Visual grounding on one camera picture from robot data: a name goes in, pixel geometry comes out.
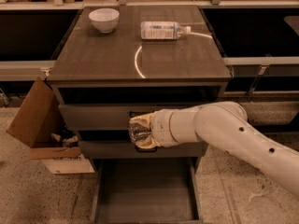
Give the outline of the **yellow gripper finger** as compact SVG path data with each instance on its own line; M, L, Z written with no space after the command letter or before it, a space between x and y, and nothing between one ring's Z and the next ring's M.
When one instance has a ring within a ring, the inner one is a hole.
M135 141L135 144L142 149L151 149L159 146L159 144L156 142L152 135L138 138Z
M153 118L152 113L136 116L130 119L129 125L131 127L149 129L151 127L152 118Z

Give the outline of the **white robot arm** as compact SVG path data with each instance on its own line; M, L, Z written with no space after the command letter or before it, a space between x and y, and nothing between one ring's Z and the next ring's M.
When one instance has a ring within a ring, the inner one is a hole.
M132 143L143 149L206 142L247 162L299 196L299 152L253 128L238 103L162 109L131 118L128 130Z

